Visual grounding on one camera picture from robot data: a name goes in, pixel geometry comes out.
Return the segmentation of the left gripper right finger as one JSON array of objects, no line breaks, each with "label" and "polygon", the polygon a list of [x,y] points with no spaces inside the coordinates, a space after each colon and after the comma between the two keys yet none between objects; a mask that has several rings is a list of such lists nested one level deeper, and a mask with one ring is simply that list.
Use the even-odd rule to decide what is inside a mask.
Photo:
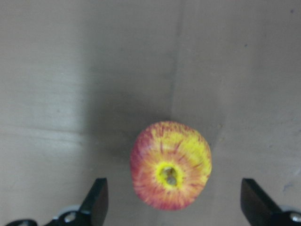
[{"label": "left gripper right finger", "polygon": [[243,178],[240,207],[251,226],[299,226],[301,212],[282,210],[252,178]]}]

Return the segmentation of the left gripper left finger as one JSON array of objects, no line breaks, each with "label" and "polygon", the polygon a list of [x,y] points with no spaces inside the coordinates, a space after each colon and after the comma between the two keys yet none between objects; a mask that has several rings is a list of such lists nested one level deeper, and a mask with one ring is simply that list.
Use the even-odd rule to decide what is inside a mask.
[{"label": "left gripper left finger", "polygon": [[53,217],[47,226],[102,226],[109,207],[108,181],[97,178],[82,204]]}]

